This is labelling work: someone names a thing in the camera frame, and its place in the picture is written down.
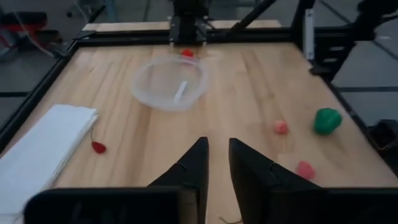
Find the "toy green pepper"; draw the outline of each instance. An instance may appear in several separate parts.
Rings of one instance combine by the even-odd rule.
[[[341,125],[343,118],[337,110],[322,108],[317,111],[313,128],[316,133],[321,135],[331,134]]]

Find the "white towel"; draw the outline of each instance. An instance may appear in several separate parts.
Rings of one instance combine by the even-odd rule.
[[[0,224],[51,186],[96,119],[95,109],[54,105],[0,159]]]

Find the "black aluminum frame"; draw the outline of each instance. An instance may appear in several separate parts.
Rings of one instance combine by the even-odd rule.
[[[238,22],[232,29],[208,29],[206,33],[207,44],[223,43],[261,43],[261,42],[292,42],[302,50],[303,42],[303,17],[307,9],[311,9],[315,0],[300,0],[294,16],[292,27],[247,29],[246,27],[264,12],[275,0],[264,0],[247,17]],[[372,9],[371,18],[377,10]],[[385,13],[380,10],[376,17]],[[358,125],[362,133],[369,140],[371,145],[377,149],[377,145],[370,138],[367,126],[361,118],[352,110],[347,101],[338,93],[337,89],[330,83],[338,72],[343,62],[348,57],[357,40],[373,40],[375,27],[368,28],[365,23],[369,22],[365,13],[360,13],[356,22],[341,27],[319,27],[315,28],[315,60],[311,72],[319,75],[327,84],[331,92],[343,105],[348,114]],[[62,70],[74,56],[80,47],[105,47],[121,45],[167,45],[170,43],[169,30],[136,30],[117,32],[82,31],[67,48],[64,57],[59,58],[55,65],[47,72],[39,84],[27,94],[23,103],[16,109],[16,112],[0,127],[0,153],[8,145],[15,133],[24,124],[34,108],[39,104],[53,82],[61,74]],[[340,51],[330,50],[333,47],[342,47]],[[337,62],[328,66],[323,59],[327,57],[337,58]]]

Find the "white cable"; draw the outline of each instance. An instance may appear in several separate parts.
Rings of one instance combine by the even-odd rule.
[[[85,14],[85,12],[83,11],[83,9],[80,7],[80,5],[77,3],[77,0],[74,0],[75,5],[77,6],[77,8],[79,9],[79,11],[81,12],[81,14],[83,15],[83,17],[85,18],[86,24],[88,23],[88,18]]]
[[[50,57],[55,58],[55,55],[53,53],[51,53],[49,50],[45,49],[44,47],[40,46],[40,44],[36,43],[36,41],[34,41],[32,39],[32,37],[29,35],[28,31],[26,30],[25,26],[23,25],[21,19],[18,16],[18,13],[16,12],[16,9],[14,8],[13,13],[15,15],[15,17],[17,18],[19,24],[21,25],[22,29],[24,30],[27,38],[29,38],[29,40],[32,42],[33,45],[35,45],[39,50],[41,50],[43,53],[49,55]]]

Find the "floor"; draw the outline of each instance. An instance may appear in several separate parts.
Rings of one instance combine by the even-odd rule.
[[[251,11],[253,0],[212,0],[210,17],[240,19]],[[119,22],[164,21],[172,14],[168,0],[115,0]],[[277,19],[289,26],[298,0],[278,0],[260,19]],[[360,0],[318,0],[315,5],[316,26],[338,26],[353,21]],[[101,3],[92,0],[97,8]],[[47,29],[57,29],[66,42],[85,25],[75,9],[72,18],[66,12],[73,1],[0,0],[5,12],[44,11]],[[105,12],[95,22],[107,22]],[[360,42],[333,81],[339,87],[398,86],[398,21],[377,30],[375,42]],[[38,50],[19,52],[0,61],[0,92],[29,91],[39,82],[55,59]],[[343,93],[354,110],[368,125],[379,119],[398,119],[397,92]],[[23,98],[0,98],[0,125],[20,105]]]

